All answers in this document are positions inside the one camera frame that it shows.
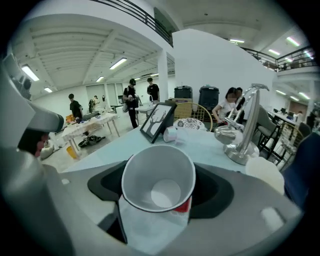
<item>woman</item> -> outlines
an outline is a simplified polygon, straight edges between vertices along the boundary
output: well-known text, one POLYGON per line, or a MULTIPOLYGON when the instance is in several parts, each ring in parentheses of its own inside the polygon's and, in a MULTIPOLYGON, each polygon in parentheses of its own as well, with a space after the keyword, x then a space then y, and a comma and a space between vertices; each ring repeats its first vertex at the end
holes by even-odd
POLYGON ((225 120, 227 114, 232 110, 234 114, 237 114, 236 109, 236 100, 237 100, 237 89, 231 87, 225 95, 225 99, 218 103, 215 108, 212 110, 212 114, 216 119, 217 123, 222 123, 225 120))

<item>yellow container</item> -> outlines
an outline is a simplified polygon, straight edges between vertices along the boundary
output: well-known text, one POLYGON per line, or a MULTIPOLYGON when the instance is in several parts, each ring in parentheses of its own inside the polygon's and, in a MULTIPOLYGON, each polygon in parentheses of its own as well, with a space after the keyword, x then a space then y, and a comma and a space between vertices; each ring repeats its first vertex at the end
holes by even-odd
POLYGON ((69 155, 70 155, 73 159, 76 159, 76 158, 77 158, 76 153, 74 152, 74 150, 72 149, 71 146, 68 146, 68 147, 66 148, 66 151, 69 153, 69 155))

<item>white table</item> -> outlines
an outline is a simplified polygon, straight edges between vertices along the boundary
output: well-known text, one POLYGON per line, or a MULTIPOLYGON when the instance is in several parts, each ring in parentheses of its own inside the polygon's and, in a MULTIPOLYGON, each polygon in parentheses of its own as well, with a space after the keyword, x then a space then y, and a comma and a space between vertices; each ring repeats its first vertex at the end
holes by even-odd
POLYGON ((212 165, 231 171, 245 173, 245 166, 232 161, 224 153, 223 144, 220 143, 213 132, 199 131, 179 127, 182 142, 164 142, 162 134, 159 135, 154 144, 135 128, 127 134, 113 140, 92 154, 81 159, 65 172, 79 171, 93 167, 104 166, 115 162, 128 160, 132 155, 153 145, 166 144, 177 147, 185 152, 190 158, 200 164, 212 165))
POLYGON ((277 118, 280 118, 281 120, 287 122, 288 124, 291 124, 291 125, 293 125, 293 126, 296 126, 296 125, 297 125, 296 122, 294 122, 294 121, 292 121, 292 120, 289 120, 288 118, 286 118, 286 117, 285 117, 284 115, 282 115, 282 114, 274 113, 274 112, 271 112, 271 111, 268 111, 268 113, 269 113, 270 115, 276 116, 277 118))
POLYGON ((152 110, 154 109, 156 105, 152 105, 152 106, 149 106, 148 104, 145 104, 145 105, 142 105, 142 106, 139 106, 135 109, 135 115, 136 115, 136 120, 138 122, 138 126, 139 126, 139 118, 138 118, 138 112, 141 112, 141 113, 145 113, 146 116, 149 115, 149 113, 152 112, 152 110))
POLYGON ((79 149, 77 147, 77 144, 75 143, 75 137, 81 136, 83 133, 88 132, 89 130, 95 129, 97 127, 103 126, 104 124, 108 125, 108 128, 110 130, 110 133, 112 133, 109 122, 113 122, 115 131, 120 137, 115 119, 117 119, 118 116, 116 114, 112 113, 104 113, 103 115, 100 116, 100 118, 93 117, 89 121, 86 121, 84 123, 77 123, 77 124, 72 124, 68 125, 63 133, 62 133, 62 138, 65 142, 69 142, 70 146, 72 147, 73 151, 75 152, 75 156, 78 159, 79 158, 79 149))

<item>floor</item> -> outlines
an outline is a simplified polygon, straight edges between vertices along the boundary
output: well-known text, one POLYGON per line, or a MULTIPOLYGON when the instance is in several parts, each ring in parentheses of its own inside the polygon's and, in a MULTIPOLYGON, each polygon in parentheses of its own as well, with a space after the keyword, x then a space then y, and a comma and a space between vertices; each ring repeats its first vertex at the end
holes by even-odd
MULTIPOLYGON (((144 121, 146 120, 146 115, 139 113, 138 118, 139 118, 140 125, 142 125, 144 123, 144 121)), ((128 113, 121 113, 119 115, 119 118, 115 120, 115 124, 116 124, 116 127, 118 129, 120 136, 126 134, 127 132, 129 132, 133 129, 128 113)), ((80 149, 81 155, 79 157, 79 160, 85 158, 86 156, 90 155, 91 153, 95 152, 96 150, 102 148, 106 144, 108 144, 118 138, 115 127, 113 126, 112 122, 110 123, 110 128, 111 128, 112 133, 110 133, 110 130, 107 125, 102 126, 101 128, 99 128, 95 131, 89 132, 89 135, 96 135, 96 136, 100 136, 100 137, 105 136, 105 139, 103 139, 102 141, 100 141, 96 145, 81 148, 80 149)), ((61 138, 61 136, 62 136, 62 132, 60 132, 56 135, 56 139, 59 142, 63 143, 64 141, 61 138)), ((81 137, 81 136, 74 138, 74 141, 76 144, 79 144, 82 140, 83 140, 83 137, 81 137)), ((67 147, 69 147, 69 146, 70 145, 67 142, 62 148, 55 151, 48 158, 41 160, 42 164, 53 166, 54 168, 56 168, 58 173, 65 171, 67 168, 69 168, 74 163, 79 161, 78 159, 73 159, 69 155, 69 153, 67 152, 67 147)))

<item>white wall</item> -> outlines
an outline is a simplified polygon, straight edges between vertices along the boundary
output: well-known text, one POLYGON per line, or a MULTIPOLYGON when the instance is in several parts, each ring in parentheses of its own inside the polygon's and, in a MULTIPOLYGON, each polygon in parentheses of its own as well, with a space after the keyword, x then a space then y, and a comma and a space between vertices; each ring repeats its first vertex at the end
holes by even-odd
POLYGON ((86 87, 83 85, 51 92, 32 102, 65 118, 72 114, 69 94, 74 94, 74 99, 83 107, 83 114, 87 114, 89 112, 89 101, 86 87))
POLYGON ((272 90, 272 97, 271 97, 271 102, 270 102, 270 105, 272 107, 272 109, 271 109, 272 111, 273 111, 273 109, 280 111, 282 108, 285 108, 286 110, 288 110, 289 103, 290 103, 290 100, 288 99, 288 97, 279 94, 275 90, 272 90))
MULTIPOLYGON (((152 5, 144 0, 134 0, 133 2, 154 17, 152 5)), ((121 10, 99 2, 89 0, 45 0, 40 2, 23 21, 56 14, 87 15, 110 21, 110 28, 131 37, 136 37, 137 33, 139 33, 140 36, 144 37, 146 44, 151 47, 157 47, 159 50, 164 49, 171 57, 174 57, 173 48, 146 24, 121 10)))
MULTIPOLYGON (((230 87, 246 90, 252 83, 258 83, 272 90, 276 72, 266 69, 252 55, 225 39, 185 29, 173 33, 173 42, 176 84, 191 86, 195 103, 199 100, 200 87, 206 84, 219 88, 220 101, 230 87)), ((264 89, 260 95, 260 104, 269 109, 271 92, 264 89)))
MULTIPOLYGON (((159 86, 159 90, 161 90, 161 87, 163 86, 162 84, 159 84, 159 80, 157 77, 153 77, 153 83, 157 84, 159 86)), ((149 97, 147 94, 147 87, 149 86, 149 83, 145 80, 145 81, 136 81, 136 85, 135 85, 135 92, 136 94, 138 94, 140 96, 141 102, 145 103, 147 101, 149 101, 149 97)), ((168 77, 168 95, 169 98, 174 98, 175 97, 175 87, 176 87, 176 78, 174 76, 169 76, 168 77)))

